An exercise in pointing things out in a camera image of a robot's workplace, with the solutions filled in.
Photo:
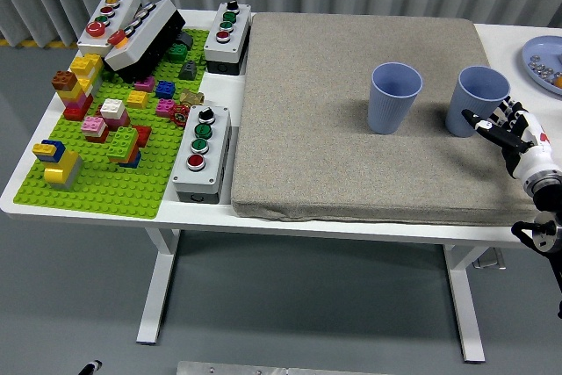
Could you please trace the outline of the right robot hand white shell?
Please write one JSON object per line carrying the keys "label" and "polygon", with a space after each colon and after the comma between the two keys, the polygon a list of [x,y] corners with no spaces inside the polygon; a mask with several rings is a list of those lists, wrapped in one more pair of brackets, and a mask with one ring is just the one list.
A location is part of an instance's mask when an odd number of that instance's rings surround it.
{"label": "right robot hand white shell", "polygon": [[520,102],[507,97],[487,119],[469,109],[461,113],[478,134],[501,148],[512,178],[525,184],[536,173],[560,170],[552,160],[550,140],[544,129]]}

